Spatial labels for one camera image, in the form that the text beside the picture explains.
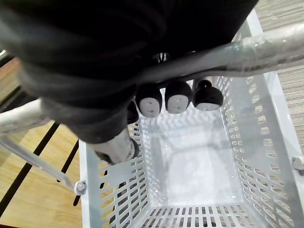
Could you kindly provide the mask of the right robot hand black cloth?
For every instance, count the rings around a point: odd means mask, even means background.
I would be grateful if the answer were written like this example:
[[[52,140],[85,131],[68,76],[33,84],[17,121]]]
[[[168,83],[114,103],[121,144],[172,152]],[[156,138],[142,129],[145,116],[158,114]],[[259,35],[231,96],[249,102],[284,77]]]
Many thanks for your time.
[[[138,73],[229,43],[255,0],[3,0],[0,45],[24,90],[111,164],[130,160],[128,105]]]

